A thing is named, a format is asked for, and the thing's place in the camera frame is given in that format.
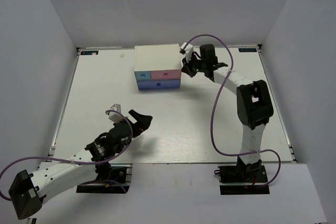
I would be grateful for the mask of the light blue drawer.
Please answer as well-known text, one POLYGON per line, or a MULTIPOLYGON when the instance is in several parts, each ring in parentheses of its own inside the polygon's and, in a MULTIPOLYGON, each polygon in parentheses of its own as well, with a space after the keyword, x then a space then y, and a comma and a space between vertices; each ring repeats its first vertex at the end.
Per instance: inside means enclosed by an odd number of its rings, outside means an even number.
POLYGON ((151 80, 150 71, 135 71, 134 74, 137 81, 151 80))

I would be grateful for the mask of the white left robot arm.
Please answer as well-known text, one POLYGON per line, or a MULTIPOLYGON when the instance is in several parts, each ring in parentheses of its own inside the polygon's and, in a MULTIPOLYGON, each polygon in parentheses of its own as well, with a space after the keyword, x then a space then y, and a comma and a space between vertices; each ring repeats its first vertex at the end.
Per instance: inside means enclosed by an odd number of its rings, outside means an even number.
POLYGON ((45 169, 19 172, 8 191, 17 218, 29 218, 40 211, 47 201, 80 184, 95 179, 101 182, 108 180, 111 175, 109 162, 125 152, 131 141, 146 131, 153 120, 152 116, 134 110, 128 113, 134 122, 114 105, 106 111, 113 127, 77 154, 67 159, 53 158, 54 164, 45 169))

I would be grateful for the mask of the pink drawer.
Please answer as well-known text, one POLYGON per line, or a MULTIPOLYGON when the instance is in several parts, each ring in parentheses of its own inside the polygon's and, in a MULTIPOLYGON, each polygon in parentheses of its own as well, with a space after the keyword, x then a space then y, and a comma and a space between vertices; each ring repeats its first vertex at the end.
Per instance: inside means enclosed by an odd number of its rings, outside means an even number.
POLYGON ((151 80, 173 80, 181 78, 181 69, 154 70, 150 72, 151 80))

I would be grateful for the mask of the white drawer cabinet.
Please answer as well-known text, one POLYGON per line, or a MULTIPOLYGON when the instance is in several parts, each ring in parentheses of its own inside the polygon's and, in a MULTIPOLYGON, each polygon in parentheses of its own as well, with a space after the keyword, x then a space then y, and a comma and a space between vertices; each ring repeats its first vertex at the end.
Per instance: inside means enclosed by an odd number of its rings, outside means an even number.
POLYGON ((178 44, 135 46, 134 72, 181 69, 178 44))

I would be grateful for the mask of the dark blue drawer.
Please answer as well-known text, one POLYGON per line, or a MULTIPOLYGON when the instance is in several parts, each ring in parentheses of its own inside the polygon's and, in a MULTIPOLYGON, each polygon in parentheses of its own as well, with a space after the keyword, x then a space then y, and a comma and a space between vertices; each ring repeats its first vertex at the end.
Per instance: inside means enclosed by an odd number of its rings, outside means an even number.
POLYGON ((180 79, 137 81, 139 90, 176 89, 180 85, 180 79))

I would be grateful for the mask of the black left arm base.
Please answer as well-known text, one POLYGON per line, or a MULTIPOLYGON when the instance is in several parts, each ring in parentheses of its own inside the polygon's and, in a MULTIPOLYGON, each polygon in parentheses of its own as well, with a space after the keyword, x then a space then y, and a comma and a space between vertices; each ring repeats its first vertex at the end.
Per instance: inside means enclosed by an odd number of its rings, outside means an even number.
POLYGON ((80 184, 78 194, 126 194, 132 179, 132 165, 110 164, 98 170, 97 177, 90 183, 80 184))

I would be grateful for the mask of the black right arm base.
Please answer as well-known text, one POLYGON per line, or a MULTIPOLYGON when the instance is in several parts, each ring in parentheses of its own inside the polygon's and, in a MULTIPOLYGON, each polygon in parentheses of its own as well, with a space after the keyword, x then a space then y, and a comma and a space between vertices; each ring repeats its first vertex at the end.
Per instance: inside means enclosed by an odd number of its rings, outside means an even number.
POLYGON ((219 166, 214 170, 219 179, 221 195, 269 195, 268 177, 264 165, 257 172, 252 172, 247 178, 241 178, 236 166, 219 166))

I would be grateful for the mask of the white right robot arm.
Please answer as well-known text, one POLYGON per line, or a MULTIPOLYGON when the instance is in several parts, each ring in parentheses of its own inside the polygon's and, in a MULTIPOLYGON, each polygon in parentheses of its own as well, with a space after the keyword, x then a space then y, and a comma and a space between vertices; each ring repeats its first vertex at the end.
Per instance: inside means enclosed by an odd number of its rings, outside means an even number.
POLYGON ((184 43, 180 47, 182 72, 194 77, 203 73, 212 82, 228 89, 236 96, 237 115, 243 125, 243 137, 237 157, 237 175, 247 182, 256 175, 261 167, 260 148, 266 124, 274 114, 270 93, 264 80, 252 81, 233 71, 233 64, 218 61, 212 44, 194 47, 184 43))

